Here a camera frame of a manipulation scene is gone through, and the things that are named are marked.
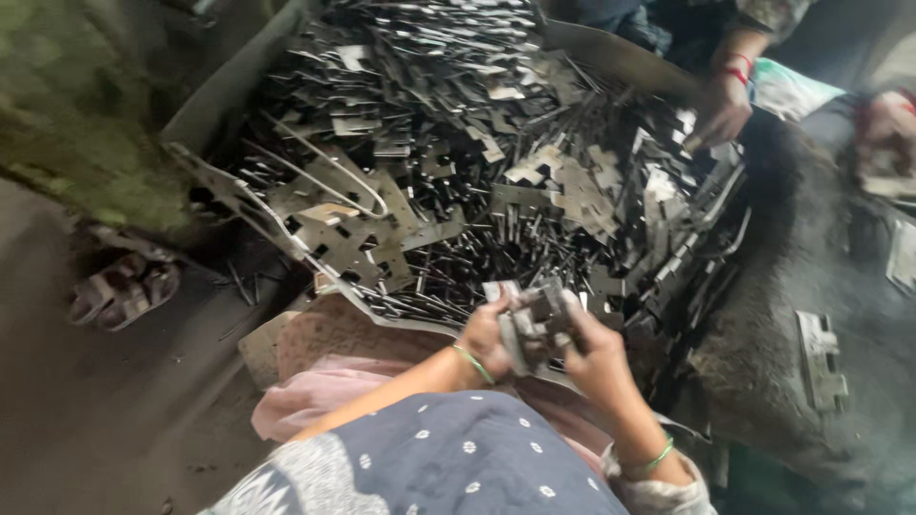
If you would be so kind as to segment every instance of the dusty floor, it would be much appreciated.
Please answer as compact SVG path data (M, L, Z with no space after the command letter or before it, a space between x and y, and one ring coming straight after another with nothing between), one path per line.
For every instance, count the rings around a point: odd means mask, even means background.
M187 274L120 333L72 326L64 213L0 182L0 220L0 513L193 513L270 451L235 351L265 302Z

